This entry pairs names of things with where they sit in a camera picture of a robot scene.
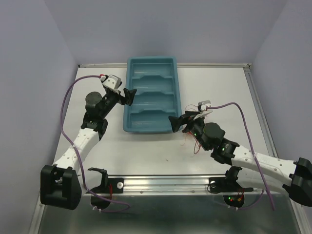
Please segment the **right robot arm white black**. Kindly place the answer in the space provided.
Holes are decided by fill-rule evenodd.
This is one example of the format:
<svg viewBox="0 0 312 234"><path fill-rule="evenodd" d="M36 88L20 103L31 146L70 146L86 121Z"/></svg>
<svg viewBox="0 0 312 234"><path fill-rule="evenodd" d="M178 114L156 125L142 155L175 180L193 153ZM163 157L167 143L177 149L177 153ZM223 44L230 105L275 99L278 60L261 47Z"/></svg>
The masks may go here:
<svg viewBox="0 0 312 234"><path fill-rule="evenodd" d="M225 131L217 123L205 123L198 112L169 116L172 131L181 127L190 133L200 147L211 151L211 157L230 168L224 176L210 179L207 191L212 194L237 193L236 197L226 196L227 205L240 208L244 194L254 189L287 195L292 201L303 206L312 205L312 164L305 158L297 161L284 160L253 152L251 149L225 138Z"/></svg>

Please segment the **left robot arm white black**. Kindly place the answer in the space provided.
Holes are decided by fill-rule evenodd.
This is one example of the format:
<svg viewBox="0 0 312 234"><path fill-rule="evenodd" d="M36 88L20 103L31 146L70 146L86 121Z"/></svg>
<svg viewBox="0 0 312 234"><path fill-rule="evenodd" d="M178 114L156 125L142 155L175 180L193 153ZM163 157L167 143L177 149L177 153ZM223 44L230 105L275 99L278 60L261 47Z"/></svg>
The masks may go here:
<svg viewBox="0 0 312 234"><path fill-rule="evenodd" d="M44 205L74 210L85 193L94 194L110 189L108 174L105 169L88 169L96 176L87 187L83 162L90 151L104 136L108 121L106 116L116 104L132 105L136 89L119 90L105 88L106 94L90 92L86 98L85 115L75 140L69 140L70 147L53 165L45 165L40 172L40 201Z"/></svg>

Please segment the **teal plastic compartment tray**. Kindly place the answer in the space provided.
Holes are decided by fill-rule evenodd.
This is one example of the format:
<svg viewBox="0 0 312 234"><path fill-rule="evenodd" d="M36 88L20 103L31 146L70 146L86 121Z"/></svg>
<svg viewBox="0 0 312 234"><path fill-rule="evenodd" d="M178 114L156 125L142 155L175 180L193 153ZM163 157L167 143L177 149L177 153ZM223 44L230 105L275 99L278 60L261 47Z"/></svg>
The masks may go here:
<svg viewBox="0 0 312 234"><path fill-rule="evenodd" d="M123 130L128 133L167 133L169 117L181 115L181 99L175 57L131 57L125 87L135 89L133 104L124 107Z"/></svg>

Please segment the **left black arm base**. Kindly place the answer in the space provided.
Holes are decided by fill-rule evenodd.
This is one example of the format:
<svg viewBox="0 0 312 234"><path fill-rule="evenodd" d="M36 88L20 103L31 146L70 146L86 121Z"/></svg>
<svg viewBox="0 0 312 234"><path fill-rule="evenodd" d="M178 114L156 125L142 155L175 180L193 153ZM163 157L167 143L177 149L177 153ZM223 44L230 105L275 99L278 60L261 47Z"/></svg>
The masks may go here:
<svg viewBox="0 0 312 234"><path fill-rule="evenodd" d="M124 178L109 177L107 170L91 167L87 169L87 187L96 194L104 194L106 199L112 200L113 194L122 194ZM99 211L106 210L111 202L102 200L94 195L90 198L93 208Z"/></svg>

